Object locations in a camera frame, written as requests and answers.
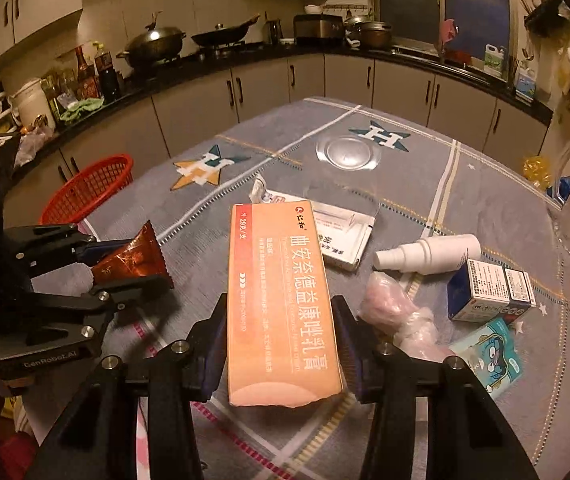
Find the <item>red plastic basket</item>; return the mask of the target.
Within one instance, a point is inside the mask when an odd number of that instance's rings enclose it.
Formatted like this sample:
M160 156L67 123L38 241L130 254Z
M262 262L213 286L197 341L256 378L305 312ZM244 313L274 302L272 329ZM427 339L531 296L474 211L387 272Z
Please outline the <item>red plastic basket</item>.
M111 155L87 166L52 196L38 223L78 224L133 182L133 166L128 154Z

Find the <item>crumpled clear plastic bag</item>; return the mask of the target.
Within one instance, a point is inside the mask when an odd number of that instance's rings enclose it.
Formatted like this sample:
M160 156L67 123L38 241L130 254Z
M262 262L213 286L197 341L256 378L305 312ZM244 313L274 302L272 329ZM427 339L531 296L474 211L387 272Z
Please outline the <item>crumpled clear plastic bag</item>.
M358 316L411 358L442 363L454 354L439 344L432 311L417 307L399 282L385 273L370 274Z

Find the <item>orange ointment box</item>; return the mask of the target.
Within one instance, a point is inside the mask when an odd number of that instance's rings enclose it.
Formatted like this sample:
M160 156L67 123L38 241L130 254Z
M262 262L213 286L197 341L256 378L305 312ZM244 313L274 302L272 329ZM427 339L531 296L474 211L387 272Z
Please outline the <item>orange ointment box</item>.
M230 214L227 391L234 406L300 408L343 389L310 202Z

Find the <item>green detergent jug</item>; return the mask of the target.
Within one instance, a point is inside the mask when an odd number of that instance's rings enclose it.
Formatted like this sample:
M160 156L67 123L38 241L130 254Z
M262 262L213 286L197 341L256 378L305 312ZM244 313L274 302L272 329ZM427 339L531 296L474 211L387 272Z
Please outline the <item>green detergent jug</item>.
M505 49L503 46L486 44L484 47L483 71L496 78L502 78L504 72Z

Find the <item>black frying pan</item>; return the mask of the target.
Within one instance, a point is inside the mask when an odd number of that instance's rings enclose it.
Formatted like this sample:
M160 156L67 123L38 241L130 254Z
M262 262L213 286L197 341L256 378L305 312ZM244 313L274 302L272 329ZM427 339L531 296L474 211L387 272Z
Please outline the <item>black frying pan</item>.
M218 47L229 46L230 44L237 44L243 40L247 35L251 26L257 24L260 15L257 14L242 24L230 27L218 27L210 32L200 32L190 37L197 47L204 49L214 49Z

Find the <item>white medicine box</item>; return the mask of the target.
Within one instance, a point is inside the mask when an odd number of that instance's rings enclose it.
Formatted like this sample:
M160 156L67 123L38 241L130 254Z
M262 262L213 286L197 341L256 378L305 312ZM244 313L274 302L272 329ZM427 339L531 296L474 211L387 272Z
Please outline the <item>white medicine box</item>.
M306 200L305 197L270 190L260 174L254 179L248 196L253 204ZM373 232L375 217L315 200L311 200L311 206L325 263L347 272L358 270Z

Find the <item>dark sauce bottle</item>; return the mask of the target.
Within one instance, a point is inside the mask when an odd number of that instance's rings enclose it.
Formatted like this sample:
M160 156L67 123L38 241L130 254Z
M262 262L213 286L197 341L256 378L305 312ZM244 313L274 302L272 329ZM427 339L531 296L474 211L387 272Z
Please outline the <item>dark sauce bottle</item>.
M121 87L119 77L114 62L112 62L111 53L99 41L94 41L93 46L96 49L94 56L94 64L102 90L102 96L105 103L110 104L121 98Z

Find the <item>green dishcloth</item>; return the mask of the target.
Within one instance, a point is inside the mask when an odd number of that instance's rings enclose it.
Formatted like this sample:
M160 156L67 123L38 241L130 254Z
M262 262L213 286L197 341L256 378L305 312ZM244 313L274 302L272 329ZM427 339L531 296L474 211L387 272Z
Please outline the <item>green dishcloth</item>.
M83 117L97 112L104 104L103 98L89 98L75 102L60 115L61 123L65 126L72 125Z

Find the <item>red snack packet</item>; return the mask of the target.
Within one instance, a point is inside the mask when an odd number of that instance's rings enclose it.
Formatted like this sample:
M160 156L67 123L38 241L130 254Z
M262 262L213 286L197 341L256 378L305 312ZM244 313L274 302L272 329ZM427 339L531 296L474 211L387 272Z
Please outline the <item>red snack packet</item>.
M92 274L95 285L130 278L160 276L170 288L174 287L150 220L128 244L116 249L92 266Z

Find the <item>grey patterned tablecloth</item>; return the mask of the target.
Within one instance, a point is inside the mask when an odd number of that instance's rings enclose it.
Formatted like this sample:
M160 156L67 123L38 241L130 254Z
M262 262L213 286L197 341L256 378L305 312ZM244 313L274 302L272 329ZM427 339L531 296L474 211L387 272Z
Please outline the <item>grey patterned tablecloth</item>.
M323 164L321 141L373 148L374 169ZM94 211L85 228L99 240L129 237L150 220L175 284L174 298L117 314L102 355L153 356L207 318L227 286L230 208L247 203L260 174L270 190L375 216L355 272L327 268L329 290L357 309L373 255L419 237L474 233L483 259L527 271L537 309L514 334L524 372L499 398L541 479L570 471L570 259L558 247L555 207L512 170L447 136L400 118L320 98L276 108L178 149ZM373 408L341 393L305 408L232 408L226 380L193 405L207 479L357 479Z

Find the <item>white spray bottle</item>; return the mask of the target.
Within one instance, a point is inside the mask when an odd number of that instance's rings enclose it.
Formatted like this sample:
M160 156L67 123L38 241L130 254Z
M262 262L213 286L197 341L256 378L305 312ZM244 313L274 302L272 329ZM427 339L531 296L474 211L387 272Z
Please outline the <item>white spray bottle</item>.
M422 275L457 271L468 259L479 259L481 245L474 234L420 238L413 243L380 250L374 255L378 271Z

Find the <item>steel stockpot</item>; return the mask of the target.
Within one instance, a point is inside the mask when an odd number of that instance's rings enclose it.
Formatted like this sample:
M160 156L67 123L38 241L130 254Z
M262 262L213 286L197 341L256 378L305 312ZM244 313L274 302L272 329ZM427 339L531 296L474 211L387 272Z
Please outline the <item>steel stockpot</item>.
M392 46L392 25L374 21L367 16L352 16L343 22L351 47L368 50L389 50Z

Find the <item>light blue tissue pack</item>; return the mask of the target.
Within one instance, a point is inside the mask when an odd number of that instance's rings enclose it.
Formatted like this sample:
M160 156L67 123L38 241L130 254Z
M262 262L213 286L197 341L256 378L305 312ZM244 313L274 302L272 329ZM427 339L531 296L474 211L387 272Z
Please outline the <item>light blue tissue pack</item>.
M524 370L512 332L501 318L453 342L450 350L465 361L492 399L516 382Z

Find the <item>blue white detergent bottle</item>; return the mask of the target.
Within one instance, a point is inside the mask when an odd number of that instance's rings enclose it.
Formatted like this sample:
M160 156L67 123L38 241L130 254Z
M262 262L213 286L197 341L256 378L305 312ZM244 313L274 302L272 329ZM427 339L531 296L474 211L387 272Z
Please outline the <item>blue white detergent bottle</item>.
M527 102L532 102L536 91L536 73L531 67L519 66L515 78L516 95Z

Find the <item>white ceramic jar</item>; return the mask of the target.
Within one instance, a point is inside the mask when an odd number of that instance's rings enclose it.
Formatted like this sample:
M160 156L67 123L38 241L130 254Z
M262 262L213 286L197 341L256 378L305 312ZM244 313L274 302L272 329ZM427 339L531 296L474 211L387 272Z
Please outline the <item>white ceramic jar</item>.
M42 88L42 82L41 78L28 80L10 97L10 102L17 110L23 127L34 126L36 120L40 116L44 116L46 125L54 130L56 122L50 109L50 104L48 104L47 96Z

